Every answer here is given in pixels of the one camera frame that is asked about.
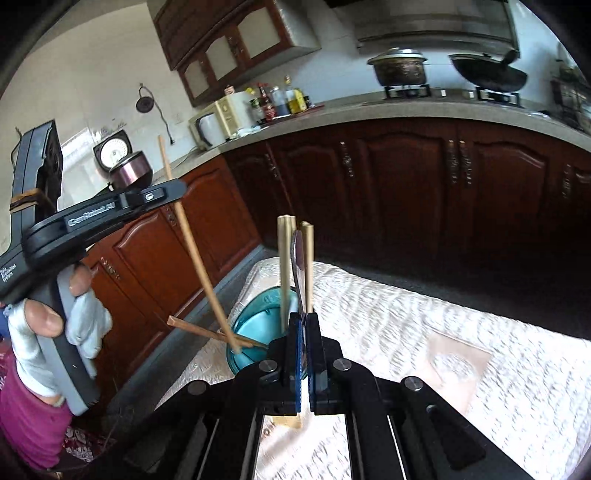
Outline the left hand white glove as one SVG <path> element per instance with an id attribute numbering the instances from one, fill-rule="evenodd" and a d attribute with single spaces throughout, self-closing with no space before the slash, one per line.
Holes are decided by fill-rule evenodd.
<path id="1" fill-rule="evenodd" d="M 90 270 L 82 264 L 76 265 L 69 280 L 73 309 L 66 320 L 51 307 L 31 299 L 9 308 L 7 325 L 18 378 L 35 397 L 48 405 L 61 404 L 62 393 L 47 366 L 38 338 L 64 335 L 70 344 L 81 350 L 82 357 L 92 360 L 112 328 L 112 317 L 95 296 L 91 281 Z"/>

